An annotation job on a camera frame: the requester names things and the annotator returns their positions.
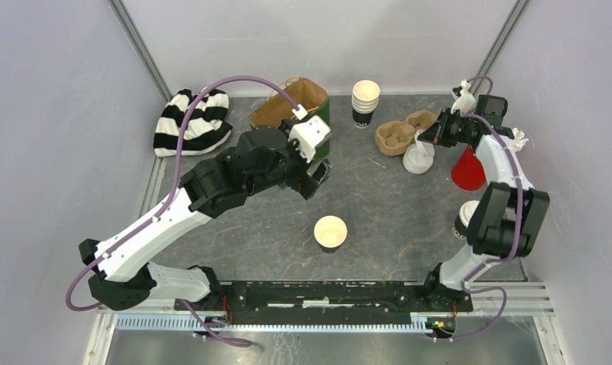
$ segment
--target cable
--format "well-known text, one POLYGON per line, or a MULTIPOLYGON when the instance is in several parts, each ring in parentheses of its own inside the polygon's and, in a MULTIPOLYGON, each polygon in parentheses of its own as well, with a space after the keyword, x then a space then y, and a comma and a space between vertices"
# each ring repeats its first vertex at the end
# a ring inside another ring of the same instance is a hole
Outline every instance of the cable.
POLYGON ((487 95, 491 94, 491 89, 493 89, 493 80, 489 76, 474 76, 472 78, 468 78, 467 82, 469 84, 471 84, 472 82, 474 82, 476 80, 487 80, 487 81, 489 81, 489 89, 487 89, 487 95))
POLYGON ((272 84, 270 81, 265 80, 264 78, 257 78, 256 76, 248 76, 248 75, 232 76, 230 78, 224 78, 222 80, 216 81, 213 84, 207 86, 205 89, 203 89, 200 92, 200 94, 198 94, 198 96, 189 104, 189 106, 187 107, 187 111, 185 112, 185 116, 182 118, 182 124, 180 125, 180 130, 179 130, 179 134, 178 134, 178 143, 176 144, 176 167, 175 167, 175 170, 173 171, 173 183, 171 185, 171 189, 170 189, 169 195, 165 198, 163 206, 154 214, 154 218, 146 220, 145 222, 143 222, 142 224, 137 226, 134 230, 132 230, 131 232, 129 232, 126 235, 124 235, 124 237, 122 237, 120 240, 118 240, 113 245, 111 245, 111 247, 106 249, 104 254, 102 254, 101 256, 99 256, 97 258, 95 258, 90 264, 86 265, 86 267, 84 267, 84 269, 82 269, 82 271, 80 271, 77 274, 77 276, 75 276, 75 278, 73 279, 71 285, 68 287, 68 289, 66 291, 66 297, 65 297, 66 306, 70 310, 73 310, 75 312, 83 312, 83 311, 86 311, 86 310, 95 309, 98 306, 100 306, 100 303, 91 304, 89 306, 76 306, 76 305, 74 305, 73 302, 72 302, 73 290, 75 289, 75 287, 77 287, 77 285, 80 283, 82 278, 86 274, 88 274, 89 271, 93 270, 93 268, 98 266, 105 259, 105 257, 110 257, 111 253, 113 253, 115 250, 117 250, 125 242, 130 240, 133 236, 135 236, 136 234, 140 233, 144 228, 148 227, 151 223, 154 222, 154 220, 159 220, 160 216, 162 215, 162 213, 164 213, 165 210, 167 210, 169 208, 169 206, 173 202, 174 196, 176 195, 176 190, 178 188, 178 184, 179 184, 179 181, 180 181, 180 160, 182 158, 182 153, 181 153, 182 152, 182 143, 184 142, 185 131, 187 130, 187 125, 189 124, 189 119, 190 119, 192 113, 196 109, 196 106, 198 105, 198 103, 200 103, 202 101, 202 99, 205 96, 207 96, 207 94, 210 91, 212 91, 213 89, 215 89, 215 88, 217 88, 219 86, 222 86, 222 85, 225 85, 225 84, 229 84, 230 82, 234 82, 234 81, 254 81, 254 82, 258 82, 260 84, 264 84, 266 86, 269 86, 273 90, 277 91, 277 93, 279 93, 281 96, 286 98, 288 103, 290 103, 290 105, 295 110, 299 109, 299 104, 297 104, 296 101, 294 101, 294 99, 292 99, 292 97, 290 97, 290 95, 288 95, 284 90, 281 90, 280 87, 278 87, 275 84, 272 84))
POLYGON ((518 245, 521 239, 521 222, 522 222, 522 216, 523 216, 523 185, 522 185, 522 181, 520 178, 520 172, 518 170, 518 166, 516 165, 516 161, 514 159, 514 155, 509 150, 509 147, 503 141, 500 135, 496 133, 496 130, 494 130, 492 125, 485 118, 483 118, 482 116, 478 116, 476 114, 465 114, 464 117, 474 118, 474 119, 478 119, 479 121, 481 121, 487 127, 487 129, 489 129, 489 131, 491 132, 491 135, 500 144, 500 146, 505 151, 505 155, 509 159, 509 164, 512 166, 512 173, 514 174, 514 178, 516 180, 516 192, 517 192, 517 195, 516 195, 516 199, 517 199, 516 200, 516 222, 514 224, 514 238, 512 241, 512 248, 509 250, 509 254, 507 255, 507 257, 505 257, 504 259, 494 259, 494 260, 485 261, 485 263, 480 264, 472 272, 470 272, 464 279, 462 279, 462 283, 461 283, 462 290, 469 294, 480 294, 480 293, 486 293, 488 291, 500 290, 501 293, 503 293, 503 302, 500 304, 500 309, 498 310, 498 313, 496 314, 495 317, 493 317, 493 320, 487 326, 485 326, 479 331, 470 333, 468 335, 462 335, 462 336, 458 336, 455 338, 451 338, 450 340, 447 338, 438 338, 437 341, 465 340, 468 338, 472 338, 476 335, 482 335, 483 333, 491 330, 492 327, 498 322, 498 320, 500 319, 500 316, 503 315, 503 312, 505 311, 505 307, 507 305, 507 292, 505 291, 505 288, 501 286, 495 286, 495 287, 485 287, 483 289, 478 289, 478 290, 470 290, 466 286, 466 283, 468 283, 474 276, 476 276, 477 273, 479 273, 483 268, 487 267, 487 265, 490 263, 512 261, 516 257, 516 251, 518 250, 518 245))
POLYGON ((181 299, 180 303, 184 304, 187 307, 189 312, 192 313, 192 315, 194 316, 194 318, 196 318, 198 323, 201 324, 202 328, 205 329, 205 331, 208 334, 210 334, 211 337, 206 337, 206 339, 213 339, 213 340, 221 341, 225 344, 228 344, 229 346, 234 346, 236 348, 248 348, 253 345, 253 343, 250 340, 246 340, 244 338, 221 337, 218 333, 212 331, 211 328, 209 328, 209 326, 205 322, 203 322, 201 317, 192 308, 192 305, 189 303, 188 300, 181 299))

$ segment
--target stack of paper cups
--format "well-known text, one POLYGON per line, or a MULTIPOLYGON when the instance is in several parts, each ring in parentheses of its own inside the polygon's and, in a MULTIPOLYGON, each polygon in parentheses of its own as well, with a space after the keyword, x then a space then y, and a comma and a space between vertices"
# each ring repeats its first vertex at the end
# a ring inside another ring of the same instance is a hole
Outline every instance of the stack of paper cups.
POLYGON ((379 101, 379 85, 371 80, 362 80, 353 86, 353 123, 357 128, 366 128, 373 118, 379 101))

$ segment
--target orange wire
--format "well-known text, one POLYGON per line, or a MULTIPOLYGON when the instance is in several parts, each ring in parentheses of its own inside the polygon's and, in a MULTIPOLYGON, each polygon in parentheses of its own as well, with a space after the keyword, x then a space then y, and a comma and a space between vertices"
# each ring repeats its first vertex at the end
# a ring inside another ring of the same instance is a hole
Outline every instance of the orange wire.
POLYGON ((453 304, 453 313, 451 313, 451 317, 449 317, 449 321, 453 320, 458 315, 458 307, 453 304))

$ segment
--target paper cup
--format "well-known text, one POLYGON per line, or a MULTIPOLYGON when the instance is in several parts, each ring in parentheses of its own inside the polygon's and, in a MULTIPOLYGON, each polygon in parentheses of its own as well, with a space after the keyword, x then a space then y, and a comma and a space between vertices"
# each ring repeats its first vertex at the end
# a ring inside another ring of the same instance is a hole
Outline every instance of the paper cup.
POLYGON ((353 109, 353 124, 359 129, 368 127, 371 119, 373 119, 374 112, 375 111, 373 110, 368 113, 363 113, 353 109))
POLYGON ((315 240, 323 252, 337 251, 346 240, 347 235, 346 224, 341 218, 334 215, 323 217, 315 224, 315 240))
POLYGON ((467 239, 467 227, 469 227, 469 221, 471 216, 474 215, 476 208, 478 208, 478 200, 471 200, 464 203, 458 211, 458 216, 453 221, 452 231, 453 234, 461 240, 467 239))
POLYGON ((355 110, 375 110, 375 108, 377 107, 377 103, 359 104, 359 103, 352 102, 352 104, 353 104, 353 109, 355 110))
POLYGON ((355 96, 353 96, 352 101, 353 101, 353 104, 369 106, 369 105, 377 104, 379 101, 379 98, 371 100, 371 101, 365 101, 365 100, 359 100, 355 96))
POLYGON ((353 109, 360 113, 370 113, 377 108, 377 104, 371 106, 361 106, 353 104, 353 109))
POLYGON ((362 80, 353 86, 353 98, 361 101, 372 101, 379 97, 379 85, 375 81, 362 80))

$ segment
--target gray table surface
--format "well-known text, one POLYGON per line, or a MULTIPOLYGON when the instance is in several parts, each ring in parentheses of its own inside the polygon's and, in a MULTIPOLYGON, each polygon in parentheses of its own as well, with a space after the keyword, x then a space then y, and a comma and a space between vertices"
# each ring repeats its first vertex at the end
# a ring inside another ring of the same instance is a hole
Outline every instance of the gray table surface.
MULTIPOLYGON (((452 233, 460 206, 479 199, 451 181, 451 168, 464 147, 436 148, 431 169, 407 172, 401 157, 387 157, 374 142, 378 125, 404 120, 426 109, 438 113, 451 106, 450 95, 382 96, 371 125, 352 124, 350 97, 331 97, 330 178, 305 202, 297 193, 269 189, 245 206, 179 238, 153 261, 186 268, 214 268, 221 280, 410 280, 423 281, 439 262, 465 244, 452 233), (313 238, 316 221, 341 217, 348 237, 335 253, 324 253, 313 238)), ((226 146, 249 130, 248 115, 262 98, 231 98, 227 121, 234 132, 226 146)), ((182 159, 182 173, 221 151, 182 159)), ((159 197, 169 191, 173 159, 166 159, 159 197)), ((523 280, 518 260, 481 277, 491 281, 523 280)))

